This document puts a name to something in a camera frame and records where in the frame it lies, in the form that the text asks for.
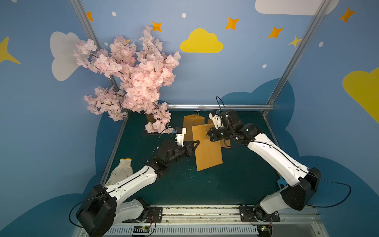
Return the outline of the kraft paper file bag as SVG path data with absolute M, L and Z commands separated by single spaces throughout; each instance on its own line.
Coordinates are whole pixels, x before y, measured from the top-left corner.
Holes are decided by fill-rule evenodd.
M 187 129 L 187 133 L 184 136 L 184 141 L 193 141 L 192 128 L 194 126 L 203 125 L 205 118 L 200 115 L 187 115 L 184 116 L 183 127 Z
M 194 141 L 200 141 L 195 149 L 197 171 L 205 170 L 223 163 L 220 141 L 211 142 L 207 132 L 213 124 L 203 124 L 192 127 Z
M 213 125 L 213 127 L 215 127 L 214 124 L 213 124 L 213 122 L 210 119 L 208 119 L 208 124 L 211 124 L 211 125 Z M 221 140 L 221 141 L 217 141 L 217 142 L 220 143 L 221 148 L 231 148 L 231 142 L 230 142 L 230 140 L 228 140 L 228 141 Z

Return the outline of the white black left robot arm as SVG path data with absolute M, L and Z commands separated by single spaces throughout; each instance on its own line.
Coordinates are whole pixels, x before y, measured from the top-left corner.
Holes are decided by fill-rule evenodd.
M 113 185 L 94 186 L 87 197 L 77 204 L 76 218 L 91 237 L 103 236 L 113 224 L 134 219 L 145 219 L 148 204 L 140 199 L 125 202 L 139 190 L 160 180 L 169 166 L 183 157 L 192 157 L 200 141 L 185 141 L 182 145 L 173 140 L 164 141 L 158 153 L 138 172 Z

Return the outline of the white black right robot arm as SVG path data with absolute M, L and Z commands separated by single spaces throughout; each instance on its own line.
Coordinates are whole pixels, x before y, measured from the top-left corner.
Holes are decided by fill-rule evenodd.
M 276 211 L 291 208 L 303 210 L 317 191 L 321 172 L 308 169 L 286 154 L 265 133 L 252 123 L 244 124 L 235 110 L 213 110 L 209 118 L 214 123 L 207 135 L 212 142 L 233 140 L 243 144 L 272 166 L 286 181 L 284 188 L 264 197 L 254 206 L 257 219 L 267 220 Z

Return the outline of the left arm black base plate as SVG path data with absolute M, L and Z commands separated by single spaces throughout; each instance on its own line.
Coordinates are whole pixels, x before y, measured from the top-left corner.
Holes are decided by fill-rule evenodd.
M 157 206 L 146 207 L 137 219 L 125 220 L 123 223 L 161 223 L 163 208 Z

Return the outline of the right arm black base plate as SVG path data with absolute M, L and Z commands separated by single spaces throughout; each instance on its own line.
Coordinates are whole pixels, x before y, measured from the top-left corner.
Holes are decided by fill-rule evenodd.
M 279 213 L 277 211 L 272 214 L 267 214 L 260 207 L 247 205 L 240 205 L 238 210 L 242 222 L 280 222 Z

